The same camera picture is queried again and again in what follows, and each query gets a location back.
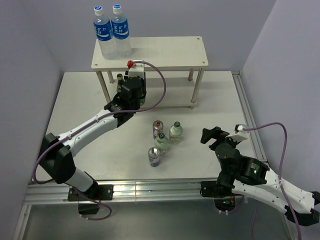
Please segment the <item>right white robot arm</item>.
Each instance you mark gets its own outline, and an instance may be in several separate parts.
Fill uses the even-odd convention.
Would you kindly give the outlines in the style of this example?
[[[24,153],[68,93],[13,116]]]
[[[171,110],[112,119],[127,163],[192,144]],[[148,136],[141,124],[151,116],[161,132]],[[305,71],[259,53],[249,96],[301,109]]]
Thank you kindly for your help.
[[[291,222],[308,227],[320,221],[315,205],[320,202],[317,191],[305,191],[279,176],[262,161],[244,156],[237,145],[250,138],[245,126],[238,124],[235,133],[230,134],[216,126],[204,128],[200,142],[209,145],[215,152],[221,171],[217,180],[200,183],[200,194],[207,198],[224,198],[231,194],[250,197],[265,203],[281,213]]]

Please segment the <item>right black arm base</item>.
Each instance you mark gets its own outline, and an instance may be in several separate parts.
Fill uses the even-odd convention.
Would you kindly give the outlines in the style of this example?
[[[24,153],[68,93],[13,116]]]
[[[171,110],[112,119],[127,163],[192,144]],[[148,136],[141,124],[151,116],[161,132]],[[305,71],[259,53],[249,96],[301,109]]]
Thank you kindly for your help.
[[[216,180],[201,181],[200,186],[200,194],[206,198],[224,198],[232,194],[230,188],[218,184]]]

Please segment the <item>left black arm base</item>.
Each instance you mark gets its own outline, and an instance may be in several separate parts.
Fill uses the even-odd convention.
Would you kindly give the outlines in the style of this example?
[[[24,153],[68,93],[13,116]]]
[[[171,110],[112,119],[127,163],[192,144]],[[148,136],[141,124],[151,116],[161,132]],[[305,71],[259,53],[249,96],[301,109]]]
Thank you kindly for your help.
[[[87,191],[82,192],[71,188],[67,200],[69,202],[86,201],[91,199],[95,201],[111,201],[113,199],[114,186],[112,184],[94,184]]]

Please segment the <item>blue silver can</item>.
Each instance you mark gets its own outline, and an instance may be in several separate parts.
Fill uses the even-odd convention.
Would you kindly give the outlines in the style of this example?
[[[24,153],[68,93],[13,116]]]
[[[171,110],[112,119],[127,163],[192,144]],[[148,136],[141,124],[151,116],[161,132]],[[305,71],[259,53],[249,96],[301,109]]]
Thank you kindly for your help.
[[[157,167],[160,164],[160,150],[156,147],[151,147],[148,150],[148,161],[152,167]]]

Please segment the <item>green glass bottle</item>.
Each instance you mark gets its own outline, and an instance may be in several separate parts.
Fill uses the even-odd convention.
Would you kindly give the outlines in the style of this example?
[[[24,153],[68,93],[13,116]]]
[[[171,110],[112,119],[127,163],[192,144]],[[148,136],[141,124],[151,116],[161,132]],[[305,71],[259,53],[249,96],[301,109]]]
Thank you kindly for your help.
[[[142,106],[146,101],[146,97],[140,99],[140,105]]]
[[[116,92],[119,93],[122,89],[122,85],[124,84],[124,76],[121,73],[117,74],[117,87],[116,87]]]

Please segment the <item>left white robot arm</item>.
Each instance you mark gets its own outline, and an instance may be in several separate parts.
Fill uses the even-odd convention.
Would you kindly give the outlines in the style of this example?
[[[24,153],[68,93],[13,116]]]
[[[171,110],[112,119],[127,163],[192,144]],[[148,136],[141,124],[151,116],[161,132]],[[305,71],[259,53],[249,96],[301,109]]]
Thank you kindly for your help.
[[[128,77],[120,92],[94,117],[59,136],[47,134],[40,149],[40,166],[57,184],[77,188],[86,200],[95,198],[98,193],[96,181],[75,166],[74,157],[95,139],[132,118],[140,109],[142,90],[142,78]]]

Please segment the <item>clear glass bottle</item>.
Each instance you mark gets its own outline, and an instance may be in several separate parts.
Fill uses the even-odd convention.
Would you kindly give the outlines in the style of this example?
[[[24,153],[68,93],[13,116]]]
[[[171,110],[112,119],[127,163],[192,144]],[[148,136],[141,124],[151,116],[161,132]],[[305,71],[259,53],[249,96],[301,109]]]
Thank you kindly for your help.
[[[182,140],[183,128],[179,121],[176,121],[169,129],[169,140],[173,144],[178,144]]]
[[[169,140],[166,137],[166,135],[163,132],[161,132],[155,138],[154,145],[157,149],[159,149],[161,154],[164,154],[168,150]]]

